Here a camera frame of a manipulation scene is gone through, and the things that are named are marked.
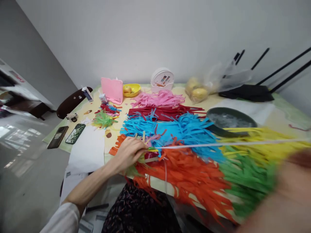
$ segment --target yellow fruit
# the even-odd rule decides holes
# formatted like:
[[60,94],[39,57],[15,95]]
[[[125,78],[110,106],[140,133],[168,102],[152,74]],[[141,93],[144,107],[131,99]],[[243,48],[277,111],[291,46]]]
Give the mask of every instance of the yellow fruit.
[[200,87],[192,91],[192,96],[198,100],[203,100],[208,96],[208,92],[206,89]]
[[200,87],[201,84],[199,80],[196,77],[191,77],[186,85],[186,92],[191,93],[193,89]]
[[123,93],[132,93],[132,88],[130,86],[124,86]]

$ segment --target phone case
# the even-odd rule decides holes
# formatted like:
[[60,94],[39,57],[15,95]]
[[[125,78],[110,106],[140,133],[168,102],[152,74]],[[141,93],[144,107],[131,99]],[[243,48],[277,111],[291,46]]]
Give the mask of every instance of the phone case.
[[57,132],[55,133],[54,137],[52,138],[52,140],[50,141],[50,143],[48,144],[47,149],[54,149],[54,148],[58,148],[59,145],[61,144],[65,133],[68,130],[68,126],[62,126],[59,127]]
[[75,144],[84,128],[85,124],[77,124],[65,142],[67,144]]

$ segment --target small box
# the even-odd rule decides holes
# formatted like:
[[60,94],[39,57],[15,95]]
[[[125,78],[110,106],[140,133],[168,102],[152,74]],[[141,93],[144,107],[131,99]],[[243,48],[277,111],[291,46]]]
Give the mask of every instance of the small box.
[[93,102],[94,101],[93,96],[92,96],[92,94],[90,93],[90,91],[88,90],[87,87],[83,87],[82,91],[83,91],[84,95],[86,96],[86,98],[88,99],[89,102]]
[[100,94],[100,95],[99,95],[99,99],[100,99],[101,102],[104,102],[104,104],[108,104],[108,100],[107,100],[107,98],[106,98],[105,93]]

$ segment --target round white container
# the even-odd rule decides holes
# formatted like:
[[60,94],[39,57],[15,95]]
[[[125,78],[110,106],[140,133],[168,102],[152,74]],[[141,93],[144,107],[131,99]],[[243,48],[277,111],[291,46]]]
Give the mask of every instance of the round white container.
[[151,76],[151,91],[171,90],[174,84],[174,74],[165,67],[156,69]]

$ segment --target dark brown chair back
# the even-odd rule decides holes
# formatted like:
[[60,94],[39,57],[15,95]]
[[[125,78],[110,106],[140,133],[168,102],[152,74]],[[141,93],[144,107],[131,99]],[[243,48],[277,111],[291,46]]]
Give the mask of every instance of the dark brown chair back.
[[[91,92],[93,91],[92,88],[87,87],[88,90]],[[75,93],[73,93],[71,96],[69,96],[67,99],[65,99],[61,105],[56,110],[56,114],[59,118],[65,119],[68,113],[71,113],[72,110],[75,109],[79,105],[79,103],[82,102],[86,97],[82,91],[82,89],[77,90]]]

